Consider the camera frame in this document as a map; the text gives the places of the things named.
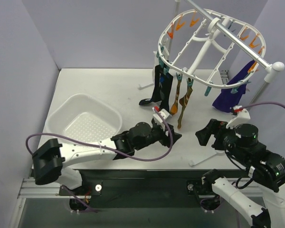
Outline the black blue sock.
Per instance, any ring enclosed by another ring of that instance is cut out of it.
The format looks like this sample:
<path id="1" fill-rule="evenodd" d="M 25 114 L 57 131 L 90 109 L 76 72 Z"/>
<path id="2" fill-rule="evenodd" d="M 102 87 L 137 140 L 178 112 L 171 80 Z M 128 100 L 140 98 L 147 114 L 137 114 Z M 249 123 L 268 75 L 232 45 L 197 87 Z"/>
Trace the black blue sock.
<path id="1" fill-rule="evenodd" d="M 154 79 L 154 89 L 151 98 L 143 99 L 139 102 L 139 106 L 147 106 L 151 103 L 160 104 L 162 102 L 160 93 L 160 77 L 161 77 L 161 66 L 157 65 L 154 68 L 155 79 Z"/>
<path id="2" fill-rule="evenodd" d="M 169 98 L 171 93 L 171 87 L 173 83 L 173 76 L 170 73 L 160 74 L 159 88 L 160 88 L 160 98 L 161 104 L 160 109 L 165 109 L 169 111 Z"/>

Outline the white round clip hanger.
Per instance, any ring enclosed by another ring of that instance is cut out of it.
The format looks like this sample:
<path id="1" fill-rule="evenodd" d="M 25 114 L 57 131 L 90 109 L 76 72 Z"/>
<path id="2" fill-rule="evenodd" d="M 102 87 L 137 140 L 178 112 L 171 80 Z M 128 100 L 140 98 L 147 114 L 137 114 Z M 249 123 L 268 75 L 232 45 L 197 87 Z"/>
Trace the white round clip hanger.
<path id="1" fill-rule="evenodd" d="M 248 73 L 231 85 L 218 82 L 219 71 L 237 51 L 254 61 Z M 179 73 L 209 91 L 249 82 L 260 67 L 269 67 L 265 53 L 265 39 L 251 24 L 210 9 L 190 9 L 177 14 L 163 30 L 155 56 L 164 73 Z"/>

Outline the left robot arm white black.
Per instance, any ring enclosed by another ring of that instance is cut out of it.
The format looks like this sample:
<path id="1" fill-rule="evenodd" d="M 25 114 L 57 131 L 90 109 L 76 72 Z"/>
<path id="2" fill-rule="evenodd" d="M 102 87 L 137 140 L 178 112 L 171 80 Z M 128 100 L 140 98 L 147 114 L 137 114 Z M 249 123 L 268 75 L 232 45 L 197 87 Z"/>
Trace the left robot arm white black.
<path id="1" fill-rule="evenodd" d="M 133 159 L 135 151 L 156 142 L 171 148 L 181 137 L 170 124 L 140 122 L 128 131 L 93 144 L 74 140 L 70 144 L 60 143 L 57 138 L 52 138 L 32 154 L 35 184 L 56 182 L 76 195 L 82 195 L 86 192 L 87 183 L 80 171 L 71 168 L 72 165 L 97 160 Z"/>

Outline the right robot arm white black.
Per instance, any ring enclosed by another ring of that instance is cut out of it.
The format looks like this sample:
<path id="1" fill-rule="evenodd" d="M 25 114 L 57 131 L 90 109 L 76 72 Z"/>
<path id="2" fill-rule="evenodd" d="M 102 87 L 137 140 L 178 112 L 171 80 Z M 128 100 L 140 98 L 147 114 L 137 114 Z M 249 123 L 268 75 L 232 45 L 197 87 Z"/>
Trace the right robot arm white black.
<path id="1" fill-rule="evenodd" d="M 285 159 L 259 142 L 258 128 L 243 123 L 230 129 L 226 122 L 211 119 L 195 135 L 201 146 L 206 146 L 210 136 L 214 136 L 212 148 L 225 152 L 245 167 L 250 181 L 261 189 L 265 206 L 250 200 L 240 186 L 232 185 L 216 169 L 202 176 L 202 190 L 222 197 L 252 228 L 285 228 Z"/>

